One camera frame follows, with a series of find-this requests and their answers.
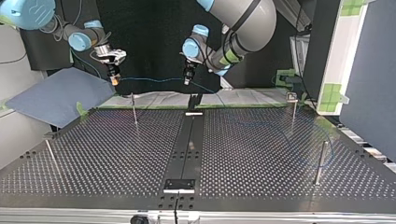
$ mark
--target metal post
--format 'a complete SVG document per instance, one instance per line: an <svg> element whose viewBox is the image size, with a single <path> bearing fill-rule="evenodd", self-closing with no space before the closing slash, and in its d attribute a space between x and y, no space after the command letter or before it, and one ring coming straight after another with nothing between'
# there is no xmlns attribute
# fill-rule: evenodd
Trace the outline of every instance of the metal post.
<svg viewBox="0 0 396 224"><path fill-rule="evenodd" d="M324 153L326 149L328 148L329 142L324 141L322 145L322 150L320 152L320 158L319 158L319 164L318 164L318 170L317 170L317 175L315 176L315 185L319 185L320 182L320 176L323 170L323 163L324 163Z"/></svg>
<svg viewBox="0 0 396 224"><path fill-rule="evenodd" d="M298 104L298 101L296 101L296 102L294 103L294 110L293 110L293 121L296 119L297 104Z"/></svg>
<svg viewBox="0 0 396 224"><path fill-rule="evenodd" d="M47 148L49 149L50 156L55 160L55 155L53 154L52 147L50 146L50 140L46 139Z"/></svg>
<svg viewBox="0 0 396 224"><path fill-rule="evenodd" d="M134 93L133 92L132 92L131 98L132 98L132 108L134 109L134 123L137 124L137 115L136 115L136 109L135 109L135 103L134 103Z"/></svg>

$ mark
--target black cable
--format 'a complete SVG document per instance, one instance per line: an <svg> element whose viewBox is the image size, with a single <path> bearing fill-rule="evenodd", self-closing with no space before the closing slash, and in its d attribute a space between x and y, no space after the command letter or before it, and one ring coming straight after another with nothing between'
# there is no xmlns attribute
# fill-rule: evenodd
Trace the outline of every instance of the black cable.
<svg viewBox="0 0 396 224"><path fill-rule="evenodd" d="M17 60L14 60L14 61L9 61L9 62L2 62L2 63L0 63L0 64L7 64L7 63L17 63L17 62L19 62L19 61L22 61L25 57L27 56L27 52L25 52L24 54L23 54L23 56L22 57L20 57L19 59L17 59Z"/></svg>
<svg viewBox="0 0 396 224"><path fill-rule="evenodd" d="M303 74L301 73L301 66L300 66L299 54L298 54L298 49L297 49L298 23L299 23L299 21L300 21L302 12L303 12L303 6L300 6L300 10L299 10L299 12L298 12L297 22L296 22L296 35L294 36L294 47L295 47L295 50L296 50L296 60L297 60L297 66L298 66L298 72L299 72L299 76L298 76L298 77L299 77L299 78L301 79L301 81L303 82L303 86L304 86L305 92L306 92L306 94L308 95L308 98L309 98L309 100L311 101L312 106L315 108L315 110L318 110L317 106L316 106L315 103L314 103L314 100L312 99L311 94L310 94L309 91L308 91L308 88L307 88L306 85L305 85L305 81L304 81L304 78L303 78Z"/></svg>
<svg viewBox="0 0 396 224"><path fill-rule="evenodd" d="M64 21L66 21L66 13L64 13L64 0L60 0L62 14L64 15Z"/></svg>

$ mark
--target black backdrop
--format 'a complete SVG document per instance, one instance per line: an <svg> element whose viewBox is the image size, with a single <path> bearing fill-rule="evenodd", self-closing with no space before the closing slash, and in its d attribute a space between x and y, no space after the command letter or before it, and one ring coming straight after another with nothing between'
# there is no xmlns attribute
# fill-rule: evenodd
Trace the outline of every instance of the black backdrop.
<svg viewBox="0 0 396 224"><path fill-rule="evenodd" d="M121 65L124 77L167 79L182 77L185 59L179 53L194 24L210 28L210 46L221 45L221 23L207 14L195 0L97 0L100 17L107 31L112 31L111 44L128 52ZM200 66L194 80L212 91L219 90L219 77ZM153 83L121 82L119 93L148 91L202 92L183 81Z"/></svg>
<svg viewBox="0 0 396 224"><path fill-rule="evenodd" d="M128 51L126 62L121 66L125 77L150 77L165 79L182 77L184 58L179 55L181 46L191 33L192 26L201 23L210 28L209 44L215 49L221 43L221 24L206 13L196 0L82 0L83 8L77 26L83 27L84 21L99 19L108 32L113 35L111 43ZM64 6L64 17L73 21L78 15L79 0L57 0L58 13ZM36 35L37 32L26 32ZM277 14L276 31L270 43L261 51L249 54L244 61L234 67L227 80L236 88L274 87L272 77L278 69L292 68L290 37L295 35L294 27L280 14ZM51 67L64 67L59 55L68 57L69 47L65 43L46 41L45 38L30 38L29 45L46 46L38 48L34 62L39 70ZM44 49L57 49L49 53ZM94 65L106 78L106 68L90 59L90 51L79 53L79 57ZM74 66L95 75L87 65L77 61ZM219 77L208 74L203 67L197 71L195 82L212 91L219 90ZM121 94L142 93L149 91L200 92L194 86L185 87L181 81L168 83L151 83L147 81L125 81L119 87Z"/></svg>

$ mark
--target optical breadboard table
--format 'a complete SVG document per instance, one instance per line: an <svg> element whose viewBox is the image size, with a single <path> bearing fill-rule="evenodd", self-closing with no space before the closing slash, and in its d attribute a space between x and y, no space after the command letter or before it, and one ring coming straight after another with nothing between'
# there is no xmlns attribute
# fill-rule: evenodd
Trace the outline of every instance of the optical breadboard table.
<svg viewBox="0 0 396 224"><path fill-rule="evenodd" d="M396 175L325 118L292 111L139 110L137 124L132 110L93 111L0 171L0 223L98 211L392 217ZM170 180L193 192L164 193Z"/></svg>

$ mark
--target green tape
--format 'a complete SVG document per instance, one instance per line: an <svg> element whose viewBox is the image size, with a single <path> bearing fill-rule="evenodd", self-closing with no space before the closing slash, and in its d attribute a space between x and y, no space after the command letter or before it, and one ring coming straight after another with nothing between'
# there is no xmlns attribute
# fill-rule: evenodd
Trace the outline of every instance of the green tape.
<svg viewBox="0 0 396 224"><path fill-rule="evenodd" d="M228 61L232 62L232 63L240 63L241 61L239 60L238 56L236 56L232 50L228 50L228 52L225 54ZM222 58L220 60L220 63L224 64L224 65L230 65L230 63L227 61L227 59Z"/></svg>
<svg viewBox="0 0 396 224"><path fill-rule="evenodd" d="M341 8L341 16L359 16L363 5L364 0L345 0Z"/></svg>
<svg viewBox="0 0 396 224"><path fill-rule="evenodd" d="M319 111L335 112L338 104L341 101L341 87L341 84L325 84L323 93L321 95Z"/></svg>
<svg viewBox="0 0 396 224"><path fill-rule="evenodd" d="M276 72L276 86L277 87L293 87L293 84L281 81L281 77L294 77L296 74L295 69L277 70Z"/></svg>
<svg viewBox="0 0 396 224"><path fill-rule="evenodd" d="M8 110L9 108L6 106L7 100L0 101L0 110Z"/></svg>
<svg viewBox="0 0 396 224"><path fill-rule="evenodd" d="M198 105L198 109L222 109L222 108L279 108L290 104L262 104L262 105Z"/></svg>
<svg viewBox="0 0 396 224"><path fill-rule="evenodd" d="M82 117L88 115L88 111L84 109L81 102L77 102L77 112Z"/></svg>
<svg viewBox="0 0 396 224"><path fill-rule="evenodd" d="M137 105L135 107L131 105L104 105L100 106L99 109L147 109L147 110L164 110L164 109L169 109L169 110L178 110L178 109L187 109L188 107L186 105L151 105L151 106L146 106L146 105Z"/></svg>

